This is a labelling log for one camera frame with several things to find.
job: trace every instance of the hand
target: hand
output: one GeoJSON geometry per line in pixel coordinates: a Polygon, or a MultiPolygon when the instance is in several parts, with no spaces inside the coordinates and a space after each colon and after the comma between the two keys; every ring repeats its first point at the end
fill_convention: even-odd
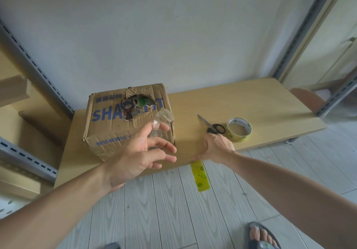
{"type": "MultiPolygon", "coordinates": [[[[114,192],[124,185],[128,180],[136,178],[146,168],[160,169],[162,164],[158,160],[166,160],[174,163],[176,157],[166,154],[165,151],[151,147],[161,147],[171,153],[176,153],[176,147],[167,140],[159,137],[148,138],[154,123],[149,122],[137,132],[124,149],[120,157],[113,157],[105,161],[106,180],[114,192]]],[[[160,123],[160,130],[168,131],[170,127],[160,123]]]]}
{"type": "Polygon", "coordinates": [[[227,154],[234,152],[233,143],[222,134],[207,133],[205,135],[205,146],[207,150],[202,154],[195,155],[194,161],[210,159],[215,163],[224,163],[227,154]]]}

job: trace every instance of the forearm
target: forearm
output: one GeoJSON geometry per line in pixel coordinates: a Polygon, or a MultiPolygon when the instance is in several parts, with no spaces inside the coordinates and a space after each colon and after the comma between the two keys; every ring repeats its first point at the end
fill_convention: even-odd
{"type": "Polygon", "coordinates": [[[353,248],[357,205],[326,187],[265,161],[230,153],[224,163],[324,248],[353,248]]]}
{"type": "Polygon", "coordinates": [[[56,248],[110,188],[102,167],[89,170],[0,221],[1,247],[56,248]]]}

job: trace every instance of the cartoon character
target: cartoon character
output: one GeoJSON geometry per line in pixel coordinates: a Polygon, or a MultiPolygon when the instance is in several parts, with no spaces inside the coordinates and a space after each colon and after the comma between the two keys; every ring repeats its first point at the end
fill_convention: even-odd
{"type": "Polygon", "coordinates": [[[125,122],[135,120],[133,116],[133,110],[135,110],[135,104],[132,100],[124,100],[120,103],[120,108],[124,110],[125,122]]]}

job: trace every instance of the torn cardboard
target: torn cardboard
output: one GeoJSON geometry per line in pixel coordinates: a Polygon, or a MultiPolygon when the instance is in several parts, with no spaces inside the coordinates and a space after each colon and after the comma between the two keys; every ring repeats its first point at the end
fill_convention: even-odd
{"type": "MultiPolygon", "coordinates": [[[[171,111],[163,84],[93,93],[88,100],[83,141],[105,161],[143,125],[153,121],[161,108],[171,111]]],[[[174,144],[173,121],[162,138],[174,144]]]]}

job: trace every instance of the person's left hand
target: person's left hand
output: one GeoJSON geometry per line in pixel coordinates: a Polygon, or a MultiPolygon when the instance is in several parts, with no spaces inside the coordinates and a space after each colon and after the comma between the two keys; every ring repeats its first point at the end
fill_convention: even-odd
{"type": "MultiPolygon", "coordinates": [[[[162,149],[151,147],[161,147],[168,152],[176,153],[176,147],[167,140],[160,137],[150,137],[153,122],[149,122],[137,132],[124,149],[122,155],[113,157],[104,163],[106,180],[110,184],[110,192],[121,188],[128,180],[136,178],[146,168],[160,169],[162,164],[156,163],[158,160],[166,160],[174,163],[176,157],[166,154],[162,149]]],[[[160,130],[168,131],[170,128],[166,124],[160,124],[160,130]]]]}

